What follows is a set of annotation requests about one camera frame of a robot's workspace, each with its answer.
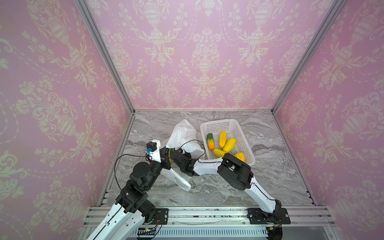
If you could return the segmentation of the white plastic bag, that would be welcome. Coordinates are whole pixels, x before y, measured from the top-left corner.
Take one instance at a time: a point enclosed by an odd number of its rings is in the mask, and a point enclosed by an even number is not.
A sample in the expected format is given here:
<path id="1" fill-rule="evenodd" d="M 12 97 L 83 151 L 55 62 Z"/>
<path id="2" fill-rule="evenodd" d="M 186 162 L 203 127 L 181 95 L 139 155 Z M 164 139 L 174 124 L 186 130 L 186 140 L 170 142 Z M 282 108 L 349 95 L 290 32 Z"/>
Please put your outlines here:
<path id="1" fill-rule="evenodd" d="M 169 149 L 182 147 L 185 152 L 191 154 L 192 158 L 204 156 L 205 152 L 202 144 L 197 141 L 196 129 L 187 120 L 179 122 L 174 127 L 171 136 L 161 141 L 161 145 Z M 169 182 L 177 184 L 186 192 L 191 190 L 191 185 L 188 182 L 191 177 L 182 173 L 176 164 L 171 164 L 170 170 L 162 170 L 161 176 L 167 178 Z"/>

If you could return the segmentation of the green orange toy papaya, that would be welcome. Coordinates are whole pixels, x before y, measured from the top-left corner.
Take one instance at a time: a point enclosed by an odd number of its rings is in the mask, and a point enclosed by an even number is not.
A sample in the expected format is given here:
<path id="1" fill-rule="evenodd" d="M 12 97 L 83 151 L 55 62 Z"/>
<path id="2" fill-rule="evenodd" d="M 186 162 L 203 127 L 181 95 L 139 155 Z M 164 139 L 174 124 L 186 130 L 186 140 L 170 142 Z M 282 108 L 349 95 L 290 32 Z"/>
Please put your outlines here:
<path id="1" fill-rule="evenodd" d="M 212 133 L 207 134 L 207 146 L 210 151 L 215 149 L 215 141 Z"/>

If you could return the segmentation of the long yellow toy fruit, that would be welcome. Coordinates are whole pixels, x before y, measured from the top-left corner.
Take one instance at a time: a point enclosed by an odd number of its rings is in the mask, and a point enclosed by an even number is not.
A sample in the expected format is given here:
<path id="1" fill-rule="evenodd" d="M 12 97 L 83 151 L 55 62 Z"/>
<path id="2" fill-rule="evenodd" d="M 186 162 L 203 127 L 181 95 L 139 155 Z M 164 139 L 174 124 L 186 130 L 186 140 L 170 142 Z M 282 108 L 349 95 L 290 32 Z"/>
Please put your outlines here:
<path id="1" fill-rule="evenodd" d="M 213 149 L 213 153 L 217 158 L 222 158 L 226 152 L 220 149 Z"/>

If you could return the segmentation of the yellow orange toy mango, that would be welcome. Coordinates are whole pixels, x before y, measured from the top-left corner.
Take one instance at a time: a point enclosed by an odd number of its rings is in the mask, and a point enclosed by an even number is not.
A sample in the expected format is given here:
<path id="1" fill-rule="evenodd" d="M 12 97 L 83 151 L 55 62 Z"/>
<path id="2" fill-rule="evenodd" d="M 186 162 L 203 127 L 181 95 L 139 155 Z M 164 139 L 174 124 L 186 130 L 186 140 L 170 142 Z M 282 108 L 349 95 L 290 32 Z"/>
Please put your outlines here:
<path id="1" fill-rule="evenodd" d="M 219 137 L 219 148 L 223 149 L 227 143 L 227 132 L 222 131 Z"/>

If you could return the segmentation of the yellow toy pear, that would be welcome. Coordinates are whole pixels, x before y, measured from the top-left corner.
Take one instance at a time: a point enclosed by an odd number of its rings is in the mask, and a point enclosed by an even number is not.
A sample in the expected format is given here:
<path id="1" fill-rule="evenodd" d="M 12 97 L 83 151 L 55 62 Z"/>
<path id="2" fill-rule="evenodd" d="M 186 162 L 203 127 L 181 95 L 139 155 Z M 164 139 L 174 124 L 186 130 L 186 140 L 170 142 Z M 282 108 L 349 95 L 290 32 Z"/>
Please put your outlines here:
<path id="1" fill-rule="evenodd" d="M 235 148 L 236 142 L 237 140 L 234 138 L 229 139 L 224 145 L 223 151 L 226 153 L 230 153 Z"/>

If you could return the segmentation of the round yellow toy lemon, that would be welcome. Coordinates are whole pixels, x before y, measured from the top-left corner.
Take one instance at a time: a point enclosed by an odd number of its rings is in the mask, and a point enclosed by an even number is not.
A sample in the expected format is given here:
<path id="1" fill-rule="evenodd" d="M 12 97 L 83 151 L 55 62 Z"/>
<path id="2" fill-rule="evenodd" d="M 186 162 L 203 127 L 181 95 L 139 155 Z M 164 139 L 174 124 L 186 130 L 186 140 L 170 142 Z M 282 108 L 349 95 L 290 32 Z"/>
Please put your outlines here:
<path id="1" fill-rule="evenodd" d="M 242 162 L 246 161 L 245 155 L 243 153 L 237 153 L 237 154 L 235 154 L 235 157 Z"/>

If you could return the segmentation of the green toy apple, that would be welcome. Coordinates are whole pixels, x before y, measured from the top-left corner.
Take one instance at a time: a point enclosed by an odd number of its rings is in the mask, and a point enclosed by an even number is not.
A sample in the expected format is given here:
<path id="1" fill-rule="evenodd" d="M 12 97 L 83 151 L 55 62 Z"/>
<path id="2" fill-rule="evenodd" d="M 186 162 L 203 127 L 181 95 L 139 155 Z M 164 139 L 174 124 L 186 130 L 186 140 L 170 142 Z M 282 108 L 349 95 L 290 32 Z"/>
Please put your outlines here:
<path id="1" fill-rule="evenodd" d="M 173 154 L 174 151 L 175 151 L 175 149 L 170 149 L 170 151 L 169 151 L 169 160 L 170 160 L 171 163 L 173 162 L 172 154 Z"/>

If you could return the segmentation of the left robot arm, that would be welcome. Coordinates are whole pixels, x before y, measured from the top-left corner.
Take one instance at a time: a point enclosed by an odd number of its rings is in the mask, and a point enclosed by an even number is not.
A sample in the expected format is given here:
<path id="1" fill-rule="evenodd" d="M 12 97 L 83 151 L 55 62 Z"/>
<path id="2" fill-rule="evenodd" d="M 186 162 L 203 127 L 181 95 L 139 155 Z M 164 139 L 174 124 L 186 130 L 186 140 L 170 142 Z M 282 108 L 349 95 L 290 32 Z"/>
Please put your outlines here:
<path id="1" fill-rule="evenodd" d="M 157 148 L 160 160 L 157 162 L 152 149 L 148 147 L 147 162 L 134 166 L 130 179 L 121 189 L 114 205 L 98 227 L 89 235 L 89 240 L 126 240 L 136 234 L 138 240 L 152 240 L 161 228 L 162 216 L 156 215 L 156 207 L 148 200 L 152 188 L 163 169 L 169 170 L 170 150 Z"/>

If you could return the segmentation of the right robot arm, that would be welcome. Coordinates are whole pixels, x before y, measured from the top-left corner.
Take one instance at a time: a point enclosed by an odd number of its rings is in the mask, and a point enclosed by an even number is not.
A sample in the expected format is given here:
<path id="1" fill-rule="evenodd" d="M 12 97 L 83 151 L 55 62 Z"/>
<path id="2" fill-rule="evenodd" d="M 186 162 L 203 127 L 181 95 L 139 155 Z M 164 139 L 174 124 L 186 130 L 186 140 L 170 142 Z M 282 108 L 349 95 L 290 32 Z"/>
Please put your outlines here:
<path id="1" fill-rule="evenodd" d="M 268 223 L 282 223 L 282 204 L 263 189 L 256 180 L 251 167 L 239 158 L 225 153 L 215 160 L 193 159 L 182 149 L 172 150 L 170 159 L 181 172 L 193 177 L 202 175 L 219 175 L 231 187 L 245 191 L 261 209 L 261 215 Z"/>

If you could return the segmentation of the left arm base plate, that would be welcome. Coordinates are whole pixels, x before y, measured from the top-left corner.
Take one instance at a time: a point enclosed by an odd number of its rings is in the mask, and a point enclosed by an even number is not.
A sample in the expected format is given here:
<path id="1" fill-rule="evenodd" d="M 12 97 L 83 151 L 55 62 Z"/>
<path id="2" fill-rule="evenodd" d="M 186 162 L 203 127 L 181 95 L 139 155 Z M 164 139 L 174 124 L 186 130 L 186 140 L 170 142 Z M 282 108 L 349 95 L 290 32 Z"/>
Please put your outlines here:
<path id="1" fill-rule="evenodd" d="M 154 216 L 149 222 L 150 225 L 167 225 L 169 219 L 169 209 L 168 208 L 156 208 L 154 211 Z"/>

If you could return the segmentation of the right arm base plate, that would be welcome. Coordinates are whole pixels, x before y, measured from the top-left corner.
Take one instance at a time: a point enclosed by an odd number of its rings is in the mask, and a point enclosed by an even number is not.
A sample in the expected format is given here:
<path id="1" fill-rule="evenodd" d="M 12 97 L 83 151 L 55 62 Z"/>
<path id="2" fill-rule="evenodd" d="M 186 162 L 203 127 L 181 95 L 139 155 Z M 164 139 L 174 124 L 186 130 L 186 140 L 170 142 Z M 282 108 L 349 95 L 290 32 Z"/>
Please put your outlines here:
<path id="1" fill-rule="evenodd" d="M 277 213 L 266 213 L 260 208 L 247 209 L 247 218 L 251 225 L 290 225 L 291 219 L 287 209 L 281 208 Z"/>

